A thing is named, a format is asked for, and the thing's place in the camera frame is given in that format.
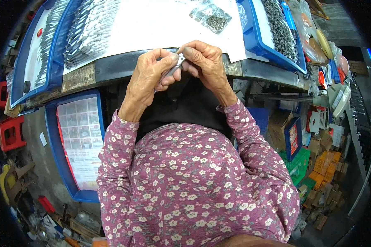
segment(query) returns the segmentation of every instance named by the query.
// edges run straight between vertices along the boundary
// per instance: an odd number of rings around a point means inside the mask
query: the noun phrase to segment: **green crate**
[[[287,160],[286,151],[281,151],[279,153],[280,157],[283,159],[284,164],[286,165],[286,168],[289,173],[291,173],[294,169],[297,169],[298,172],[291,175],[291,180],[293,181],[293,184],[297,186],[297,184],[304,178],[305,174],[307,173],[308,168],[308,162],[309,162],[309,156],[311,155],[311,152],[307,149],[301,148],[298,152],[298,154],[294,157],[293,161]]]
[[[307,189],[307,192],[305,193],[304,195],[304,198],[302,199],[302,202],[301,204],[303,204],[305,202],[305,200],[307,199],[307,196],[309,195],[309,192],[311,192],[311,190],[313,190],[313,188],[315,187],[316,185],[316,181],[311,179],[310,177],[307,177],[305,178],[300,184],[299,186],[297,186],[297,188],[301,187],[302,185],[306,185],[308,187]]]

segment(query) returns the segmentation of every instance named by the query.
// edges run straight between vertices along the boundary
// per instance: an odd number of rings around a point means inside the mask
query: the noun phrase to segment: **person's right hand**
[[[220,48],[194,40],[180,47],[177,53],[183,53],[188,60],[182,63],[183,71],[198,77],[218,98],[221,106],[230,106],[237,102],[227,80]]]

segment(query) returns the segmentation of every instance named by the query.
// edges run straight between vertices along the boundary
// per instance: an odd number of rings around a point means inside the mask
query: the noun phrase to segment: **plastic bag of screws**
[[[220,34],[232,19],[229,14],[210,1],[199,4],[189,13],[189,16],[215,34]]]

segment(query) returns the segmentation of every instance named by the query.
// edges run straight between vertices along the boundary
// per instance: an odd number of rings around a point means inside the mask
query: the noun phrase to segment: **red plastic stool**
[[[0,109],[5,109],[5,103],[7,102],[8,92],[7,92],[7,82],[0,82]]]
[[[13,150],[18,147],[23,147],[26,142],[21,138],[20,125],[23,123],[23,116],[16,118],[7,118],[0,122],[0,139],[1,149],[3,152]],[[5,137],[5,131],[8,130],[9,135]]]

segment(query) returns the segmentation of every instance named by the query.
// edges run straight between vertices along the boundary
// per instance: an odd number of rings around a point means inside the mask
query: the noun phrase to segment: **purple floral shirt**
[[[287,242],[299,196],[283,160],[239,100],[219,110],[239,153],[193,124],[162,126],[135,145],[139,123],[114,113],[97,179],[110,246],[213,246],[238,234]]]

